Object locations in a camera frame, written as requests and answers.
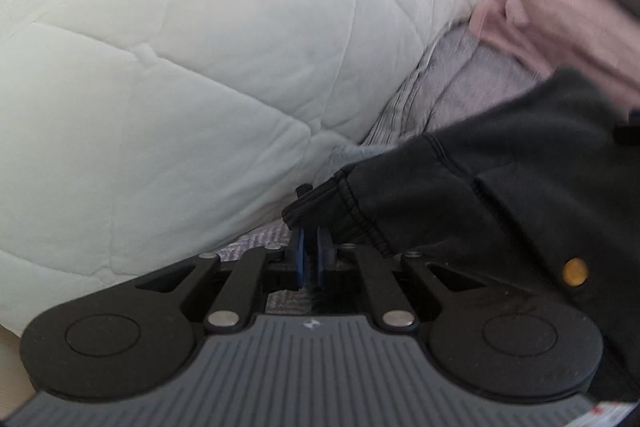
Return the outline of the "white quilted duvet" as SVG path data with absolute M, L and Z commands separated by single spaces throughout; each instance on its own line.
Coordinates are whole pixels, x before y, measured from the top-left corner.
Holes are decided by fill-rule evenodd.
M 1 0 L 1 323 L 232 241 L 480 0 Z

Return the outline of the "grey pink herringbone bedspread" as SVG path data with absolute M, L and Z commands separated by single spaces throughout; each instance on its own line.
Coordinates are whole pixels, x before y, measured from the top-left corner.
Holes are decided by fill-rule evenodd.
M 334 147 L 309 181 L 317 186 L 342 167 L 485 112 L 543 81 L 513 55 L 473 36 L 467 24 L 452 26 L 425 52 L 367 138 Z

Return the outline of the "pink pillow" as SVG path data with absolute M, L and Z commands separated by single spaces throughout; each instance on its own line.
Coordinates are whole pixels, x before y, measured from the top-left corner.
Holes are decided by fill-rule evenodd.
M 614 0 L 485 0 L 469 30 L 542 77 L 574 68 L 624 114 L 639 107 L 639 19 Z

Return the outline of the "black pants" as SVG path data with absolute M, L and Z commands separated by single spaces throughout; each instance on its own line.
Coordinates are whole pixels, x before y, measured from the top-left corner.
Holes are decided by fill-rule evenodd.
M 348 165 L 283 220 L 564 297 L 605 339 L 594 393 L 638 398 L 639 112 L 579 72 Z

